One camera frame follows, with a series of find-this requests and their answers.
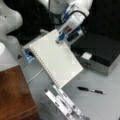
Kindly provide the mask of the white blue gripper body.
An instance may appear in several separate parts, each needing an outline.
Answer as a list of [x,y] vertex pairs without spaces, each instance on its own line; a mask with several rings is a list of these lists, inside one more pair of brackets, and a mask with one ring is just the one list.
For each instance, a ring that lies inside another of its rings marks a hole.
[[58,28],[59,37],[56,42],[62,43],[65,38],[75,31],[89,15],[89,11],[80,4],[73,4],[69,6],[62,14],[62,24]]

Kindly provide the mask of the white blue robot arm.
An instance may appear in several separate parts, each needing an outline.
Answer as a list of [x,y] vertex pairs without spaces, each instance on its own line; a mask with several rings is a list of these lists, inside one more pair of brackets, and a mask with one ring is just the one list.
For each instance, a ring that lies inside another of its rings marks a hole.
[[[38,2],[48,11],[50,18],[58,17],[59,22],[55,25],[58,26],[58,42],[60,42],[83,23],[89,15],[93,0],[38,0]],[[8,34],[21,27],[22,24],[21,14],[7,6],[4,0],[0,0],[0,42],[6,44],[16,56],[20,53],[16,54],[16,50],[11,47],[12,42]]]

